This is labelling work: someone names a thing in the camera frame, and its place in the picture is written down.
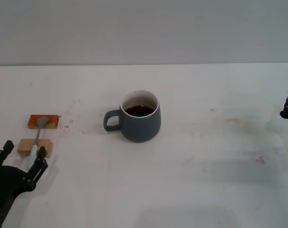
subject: metal spoon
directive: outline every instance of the metal spoon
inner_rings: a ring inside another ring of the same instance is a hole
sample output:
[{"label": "metal spoon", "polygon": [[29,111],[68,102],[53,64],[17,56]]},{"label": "metal spoon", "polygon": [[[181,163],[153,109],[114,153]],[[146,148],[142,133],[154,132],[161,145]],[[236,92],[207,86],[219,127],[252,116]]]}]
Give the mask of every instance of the metal spoon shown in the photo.
[{"label": "metal spoon", "polygon": [[40,134],[40,129],[42,128],[42,126],[46,123],[48,123],[49,121],[49,118],[48,117],[41,117],[39,118],[36,123],[38,124],[38,133],[36,135],[36,139],[34,141],[34,145],[32,147],[32,150],[31,150],[31,153],[30,153],[30,156],[29,156],[29,160],[28,160],[28,163],[27,163],[27,170],[29,170],[32,165],[34,164],[34,161],[36,159],[36,155],[37,155],[37,152],[38,152],[38,138],[39,138],[39,134]]}]

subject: white wall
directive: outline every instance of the white wall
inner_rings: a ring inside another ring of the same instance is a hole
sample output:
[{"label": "white wall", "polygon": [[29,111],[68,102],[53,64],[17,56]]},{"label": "white wall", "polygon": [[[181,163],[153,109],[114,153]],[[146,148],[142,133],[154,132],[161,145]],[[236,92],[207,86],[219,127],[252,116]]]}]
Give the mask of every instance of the white wall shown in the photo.
[{"label": "white wall", "polygon": [[288,0],[0,0],[0,65],[288,62]]}]

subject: wooden block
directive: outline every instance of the wooden block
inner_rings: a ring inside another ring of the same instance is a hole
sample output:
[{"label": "wooden block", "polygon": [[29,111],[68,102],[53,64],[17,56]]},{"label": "wooden block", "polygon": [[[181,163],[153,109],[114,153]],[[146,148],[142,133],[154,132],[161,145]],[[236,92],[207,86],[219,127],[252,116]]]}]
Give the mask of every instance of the wooden block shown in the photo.
[{"label": "wooden block", "polygon": [[28,122],[28,128],[30,129],[38,129],[38,124],[36,121],[41,117],[48,117],[49,121],[45,125],[43,125],[42,129],[57,129],[58,127],[58,115],[31,115],[29,122]]},{"label": "wooden block", "polygon": [[[35,139],[21,139],[19,142],[19,147],[17,152],[22,158],[25,158],[30,155],[32,146],[34,145]],[[46,158],[49,158],[52,154],[53,144],[50,139],[39,139],[38,149],[44,146],[47,152]]]}]

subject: coffee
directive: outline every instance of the coffee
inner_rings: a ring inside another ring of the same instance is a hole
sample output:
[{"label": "coffee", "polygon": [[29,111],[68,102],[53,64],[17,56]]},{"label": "coffee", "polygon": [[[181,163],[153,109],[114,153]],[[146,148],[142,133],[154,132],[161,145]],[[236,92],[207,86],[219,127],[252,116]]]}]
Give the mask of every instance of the coffee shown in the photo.
[{"label": "coffee", "polygon": [[127,112],[132,116],[141,117],[150,115],[151,113],[154,112],[154,109],[144,105],[137,105],[135,107],[126,109],[125,112]]}]

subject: light blue object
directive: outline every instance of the light blue object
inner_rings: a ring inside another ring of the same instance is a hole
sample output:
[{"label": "light blue object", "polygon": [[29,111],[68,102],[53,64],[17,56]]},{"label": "light blue object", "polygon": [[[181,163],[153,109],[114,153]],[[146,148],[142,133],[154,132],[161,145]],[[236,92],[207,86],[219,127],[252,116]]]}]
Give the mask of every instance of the light blue object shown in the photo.
[{"label": "light blue object", "polygon": [[30,156],[29,156],[29,160],[28,160],[28,163],[26,166],[27,170],[29,170],[32,167],[32,165],[34,164],[37,153],[38,153],[38,146],[33,145]]}]

